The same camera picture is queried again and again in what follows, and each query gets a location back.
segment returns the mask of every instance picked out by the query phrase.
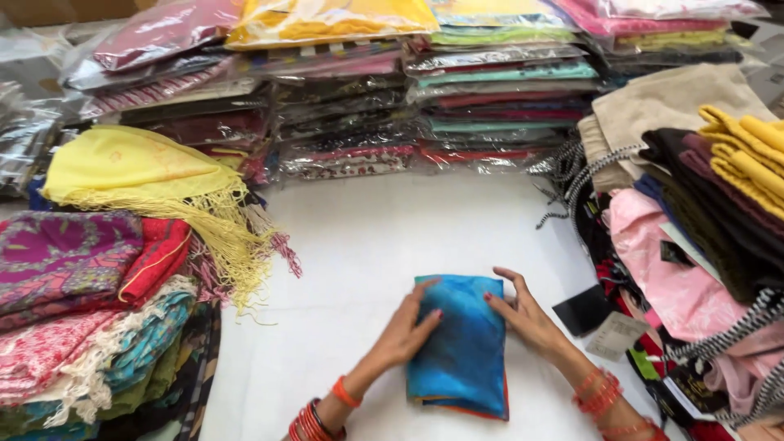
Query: yellow fringe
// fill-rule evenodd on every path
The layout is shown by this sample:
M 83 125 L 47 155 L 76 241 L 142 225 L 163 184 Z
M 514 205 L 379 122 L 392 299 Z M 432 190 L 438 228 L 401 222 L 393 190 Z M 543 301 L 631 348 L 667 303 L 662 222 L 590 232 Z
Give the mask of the yellow fringe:
M 128 210 L 144 217 L 182 219 L 201 237 L 212 254 L 221 286 L 233 290 L 231 300 L 241 314 L 251 305 L 251 296 L 262 281 L 269 277 L 274 249 L 271 245 L 275 228 L 248 231 L 249 219 L 239 203 L 248 188 L 237 181 L 230 188 L 189 198 L 188 201 L 146 199 L 136 195 L 110 194 L 95 190 L 70 193 L 63 204 L 83 210 Z

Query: hand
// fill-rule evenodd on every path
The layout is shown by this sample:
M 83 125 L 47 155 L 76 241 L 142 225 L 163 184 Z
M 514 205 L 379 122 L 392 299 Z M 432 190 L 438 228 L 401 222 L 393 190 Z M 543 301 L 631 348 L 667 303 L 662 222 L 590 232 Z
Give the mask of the hand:
M 414 286 L 414 290 L 403 299 L 387 328 L 365 357 L 368 363 L 387 370 L 414 357 L 444 316 L 444 313 L 437 309 L 425 317 L 419 326 L 416 325 L 419 303 L 425 295 L 425 288 L 438 282 L 440 279 L 431 279 Z
M 551 363 L 555 363 L 564 352 L 574 348 L 564 333 L 536 303 L 522 275 L 506 268 L 494 267 L 492 270 L 497 275 L 512 281 L 517 291 L 517 298 L 505 301 L 487 293 L 485 300 L 490 308 L 509 323 L 526 346 Z

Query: white table surface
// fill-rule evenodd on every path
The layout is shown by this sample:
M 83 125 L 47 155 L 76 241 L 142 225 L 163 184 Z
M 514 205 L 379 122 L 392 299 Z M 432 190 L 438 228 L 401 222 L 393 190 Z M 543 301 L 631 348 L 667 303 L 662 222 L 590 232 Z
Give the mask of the white table surface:
M 551 219 L 534 229 L 551 207 L 529 177 L 358 177 L 294 184 L 265 196 L 270 214 L 292 236 L 304 274 L 297 279 L 276 258 L 263 291 L 267 306 L 256 317 L 269 326 L 224 310 L 201 441 L 280 440 L 300 407 L 324 395 L 370 349 L 416 275 L 494 276 L 493 265 L 512 268 L 559 326 L 551 307 L 596 283 L 568 221 Z M 514 293 L 511 283 L 505 290 Z M 591 358 L 619 378 L 636 409 L 658 419 L 625 359 Z M 349 440 L 601 439 L 571 404 L 561 375 L 513 337 L 506 372 L 508 423 L 407 403 L 398 368 L 372 386 L 351 416 Z M 667 433 L 684 439 L 672 424 Z

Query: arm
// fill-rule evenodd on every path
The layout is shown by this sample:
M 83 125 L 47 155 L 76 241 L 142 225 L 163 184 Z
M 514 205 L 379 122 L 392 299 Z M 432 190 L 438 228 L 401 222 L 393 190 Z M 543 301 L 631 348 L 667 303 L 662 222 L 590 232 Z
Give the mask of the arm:
M 587 401 L 594 397 L 601 390 L 604 377 L 599 376 L 588 385 L 584 382 L 596 372 L 596 365 L 567 339 L 536 303 L 522 275 L 504 268 L 493 268 L 493 271 L 512 281 L 517 291 L 517 299 L 507 302 L 495 296 L 485 295 L 485 300 L 490 307 L 503 316 L 526 346 L 552 363 L 575 390 L 587 386 L 580 393 L 580 399 Z M 611 441 L 647 441 L 655 439 L 658 433 L 658 429 L 648 425 L 623 396 L 619 396 L 596 423 L 605 438 Z M 620 433 L 626 428 L 637 428 L 637 430 L 632 433 Z
M 420 283 L 405 297 L 370 352 L 343 379 L 343 388 L 349 397 L 362 400 L 376 379 L 390 368 L 408 362 L 425 344 L 430 333 L 441 322 L 443 313 L 439 310 L 431 312 L 418 326 L 416 316 L 425 288 L 438 282 L 438 279 L 433 279 Z M 340 432 L 353 410 L 332 392 L 316 405 L 316 414 L 321 423 L 333 435 Z M 300 426 L 296 431 L 302 441 L 316 441 L 308 439 Z M 283 441 L 291 441 L 291 438 L 286 436 Z

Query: woman's right hand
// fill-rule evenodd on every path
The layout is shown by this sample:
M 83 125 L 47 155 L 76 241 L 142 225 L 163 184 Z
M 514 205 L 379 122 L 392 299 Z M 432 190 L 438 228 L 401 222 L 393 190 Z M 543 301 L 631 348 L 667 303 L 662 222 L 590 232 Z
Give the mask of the woman's right hand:
M 526 346 L 551 363 L 556 363 L 566 352 L 575 348 L 536 303 L 522 275 L 501 267 L 492 270 L 514 284 L 517 298 L 505 301 L 486 293 L 485 301 L 509 323 Z

